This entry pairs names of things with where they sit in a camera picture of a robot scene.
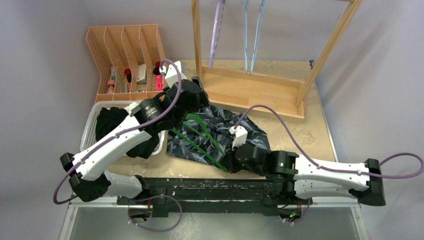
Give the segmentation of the black patterned shorts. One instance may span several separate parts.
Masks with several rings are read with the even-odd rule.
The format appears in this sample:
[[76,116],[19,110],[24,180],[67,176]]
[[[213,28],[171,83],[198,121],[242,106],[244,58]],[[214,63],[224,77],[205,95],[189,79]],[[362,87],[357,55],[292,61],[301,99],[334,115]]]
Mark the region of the black patterned shorts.
[[214,166],[222,171],[229,171],[220,161],[226,150],[232,149],[234,136],[229,129],[237,122],[247,132],[246,143],[269,153],[268,136],[251,119],[241,119],[235,114],[218,106],[210,105],[198,113],[188,114],[182,125],[168,132],[166,153],[170,156],[201,164]]

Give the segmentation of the peach plastic file organizer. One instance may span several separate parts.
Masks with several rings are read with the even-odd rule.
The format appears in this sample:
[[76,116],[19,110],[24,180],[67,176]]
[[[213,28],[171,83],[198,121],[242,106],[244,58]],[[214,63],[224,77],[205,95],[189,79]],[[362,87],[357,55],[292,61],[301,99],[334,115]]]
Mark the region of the peach plastic file organizer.
[[[85,39],[100,76],[96,102],[143,100],[160,92],[154,69],[166,55],[157,24],[92,26]],[[136,83],[142,64],[146,64],[146,84]],[[131,83],[124,75],[127,68]],[[116,84],[114,93],[107,94],[111,76],[116,76]]]

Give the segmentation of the plain black shorts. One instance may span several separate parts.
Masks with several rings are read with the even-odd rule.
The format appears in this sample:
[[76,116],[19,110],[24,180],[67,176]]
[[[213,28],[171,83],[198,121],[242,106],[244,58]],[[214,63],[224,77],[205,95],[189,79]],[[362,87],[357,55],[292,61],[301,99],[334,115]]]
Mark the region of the plain black shorts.
[[[98,142],[112,130],[118,127],[124,119],[129,115],[127,108],[119,107],[103,107],[99,115],[97,116],[97,123],[95,126],[95,140]],[[147,159],[150,155],[153,154],[157,149],[157,146],[160,144],[159,135],[153,136],[149,141],[143,142],[125,154],[131,158],[144,158]]]

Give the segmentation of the lilac hanger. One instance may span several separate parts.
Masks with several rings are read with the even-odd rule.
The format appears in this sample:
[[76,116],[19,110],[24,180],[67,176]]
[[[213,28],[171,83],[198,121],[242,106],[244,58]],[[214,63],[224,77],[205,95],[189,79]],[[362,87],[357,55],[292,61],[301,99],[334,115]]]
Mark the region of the lilac hanger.
[[224,14],[225,8],[225,0],[218,0],[213,20],[213,29],[211,36],[211,44],[210,44],[210,53],[209,53],[209,69],[211,70],[214,65],[214,59],[216,55],[216,49],[218,46],[219,35],[221,31],[222,18]]

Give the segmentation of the light blue hanger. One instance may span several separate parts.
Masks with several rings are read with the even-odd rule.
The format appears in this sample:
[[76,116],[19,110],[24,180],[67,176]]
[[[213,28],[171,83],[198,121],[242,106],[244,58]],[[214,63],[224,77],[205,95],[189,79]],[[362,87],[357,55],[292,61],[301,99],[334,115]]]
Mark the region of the light blue hanger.
[[251,59],[251,65],[250,65],[250,75],[253,74],[254,68],[255,68],[255,62],[257,58],[257,52],[259,48],[259,40],[261,35],[261,26],[262,26],[262,20],[263,20],[263,12],[265,8],[266,0],[261,0],[259,12],[258,12],[258,18],[256,23],[256,30],[255,30],[255,39],[253,44],[253,53],[252,53],[252,59]]
[[244,71],[248,73],[248,6],[249,0],[242,1],[243,9],[243,57],[244,57]]

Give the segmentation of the white plastic basket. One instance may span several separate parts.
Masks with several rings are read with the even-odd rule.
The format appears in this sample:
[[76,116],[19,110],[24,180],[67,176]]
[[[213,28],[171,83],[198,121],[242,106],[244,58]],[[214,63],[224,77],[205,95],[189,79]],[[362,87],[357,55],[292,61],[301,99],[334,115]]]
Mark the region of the white plastic basket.
[[100,114],[102,108],[110,109],[112,107],[117,107],[119,109],[126,109],[132,103],[140,103],[141,100],[131,101],[131,100],[107,100],[99,101],[95,103],[88,115],[84,131],[81,137],[80,151],[85,151],[96,141],[95,127],[97,124],[97,116]]

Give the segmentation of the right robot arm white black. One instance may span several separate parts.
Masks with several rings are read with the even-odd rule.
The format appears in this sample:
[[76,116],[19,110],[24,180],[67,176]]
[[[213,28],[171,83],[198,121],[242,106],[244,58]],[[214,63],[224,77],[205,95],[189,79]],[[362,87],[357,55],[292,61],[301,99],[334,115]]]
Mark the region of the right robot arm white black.
[[241,170],[284,183],[280,196],[288,204],[314,197],[344,197],[374,207],[386,205],[380,162],[340,163],[245,143],[226,151],[221,160],[231,173]]

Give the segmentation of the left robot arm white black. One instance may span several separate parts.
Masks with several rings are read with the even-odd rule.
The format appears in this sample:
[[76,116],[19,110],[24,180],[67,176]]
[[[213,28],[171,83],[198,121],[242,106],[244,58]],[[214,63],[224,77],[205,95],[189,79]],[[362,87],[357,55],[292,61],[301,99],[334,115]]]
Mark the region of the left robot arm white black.
[[138,205],[149,191],[141,176],[109,172],[108,167],[138,145],[147,159],[159,141],[158,134],[180,126],[187,114],[209,106],[208,94],[198,76],[183,79],[153,98],[139,103],[110,133],[88,149],[60,157],[75,197],[91,202],[103,196],[122,196]]

